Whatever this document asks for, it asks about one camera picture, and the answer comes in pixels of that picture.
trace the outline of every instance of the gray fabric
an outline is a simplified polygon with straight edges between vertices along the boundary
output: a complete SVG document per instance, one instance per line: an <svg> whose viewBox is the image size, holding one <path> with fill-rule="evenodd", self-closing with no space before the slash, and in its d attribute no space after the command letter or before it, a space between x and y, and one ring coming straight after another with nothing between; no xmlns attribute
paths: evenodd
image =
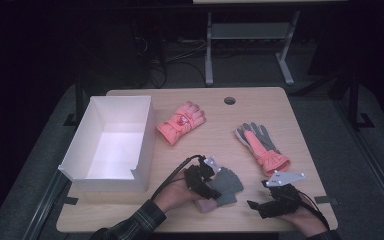
<svg viewBox="0 0 384 240"><path fill-rule="evenodd" d="M221 197L216 199L217 206L223 206L237 202L235 193L244 190L239 177L230 169L221 167L213 181L208 182L208 185L220 192Z"/></svg>
<svg viewBox="0 0 384 240"><path fill-rule="evenodd" d="M267 151L274 150L278 152L272 140L270 139L267 129L263 125L257 126L257 124L255 124L254 122L252 122L251 124L244 123L242 124L242 129L236 129L236 136L239 138L239 140L244 142L244 144L248 144L248 141L246 140L244 134L245 130L253 132Z"/></svg>

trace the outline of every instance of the white box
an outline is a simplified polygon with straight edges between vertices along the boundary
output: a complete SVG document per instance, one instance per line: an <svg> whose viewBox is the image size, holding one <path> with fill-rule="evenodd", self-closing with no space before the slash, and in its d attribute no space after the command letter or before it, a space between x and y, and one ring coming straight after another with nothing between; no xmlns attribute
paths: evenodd
<svg viewBox="0 0 384 240"><path fill-rule="evenodd" d="M146 191L155 132L151 96L91 97L58 169L83 191Z"/></svg>

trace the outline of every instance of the glove logo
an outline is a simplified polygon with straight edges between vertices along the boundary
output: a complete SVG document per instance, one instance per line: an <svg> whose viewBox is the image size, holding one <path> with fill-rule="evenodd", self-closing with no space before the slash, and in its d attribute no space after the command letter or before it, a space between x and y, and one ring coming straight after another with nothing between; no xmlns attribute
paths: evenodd
<svg viewBox="0 0 384 240"><path fill-rule="evenodd" d="M185 124L189 123L188 119L185 117L185 116L181 116L179 118L179 120L177 120L177 124L179 124L179 126L184 126Z"/></svg>

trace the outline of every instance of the table top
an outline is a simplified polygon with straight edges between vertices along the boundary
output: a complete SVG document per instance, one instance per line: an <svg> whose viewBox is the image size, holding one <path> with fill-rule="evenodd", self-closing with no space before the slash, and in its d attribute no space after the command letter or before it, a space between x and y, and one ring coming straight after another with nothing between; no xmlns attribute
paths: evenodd
<svg viewBox="0 0 384 240"><path fill-rule="evenodd" d="M293 185L310 197L326 196L323 185L299 128L294 112L282 88L199 88L114 90L108 96L152 96L157 123L172 116L184 102L190 100L205 111L207 122L187 133L174 145L156 134L149 188L146 192L82 192L74 186L68 197L77 203L64 204L57 222L62 232L92 232L111 227L130 217L170 173L193 155L214 156L220 166L235 172L244 185L236 194L237 202L200 213L194 203L167 213L157 232L280 232L294 227L277 219L261 219L251 210L247 200L265 203L273 199L261 184L268 179L255 158L241 144L234 130L242 123L264 125L275 146L291 159L290 172L304 173L304 180ZM235 104L224 102L226 97ZM332 229L337 220L329 203L318 204Z"/></svg>

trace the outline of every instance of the glove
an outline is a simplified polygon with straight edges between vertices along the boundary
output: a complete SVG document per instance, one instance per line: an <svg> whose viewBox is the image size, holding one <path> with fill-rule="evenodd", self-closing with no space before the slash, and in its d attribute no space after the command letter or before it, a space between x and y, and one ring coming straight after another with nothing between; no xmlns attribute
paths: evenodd
<svg viewBox="0 0 384 240"><path fill-rule="evenodd" d="M176 110L170 119L159 124L157 129L171 145L174 145L181 136L206 121L204 114L205 112L200 110L198 105L187 101Z"/></svg>
<svg viewBox="0 0 384 240"><path fill-rule="evenodd" d="M201 213L207 213L226 204L237 202L235 193L244 190L239 177L230 169L221 167L214 180L207 182L214 190L221 193L217 199L195 201Z"/></svg>
<svg viewBox="0 0 384 240"><path fill-rule="evenodd" d="M249 148L267 177L275 170L287 171L291 166L290 160L276 149L263 125L244 123L242 129L236 129L236 136Z"/></svg>

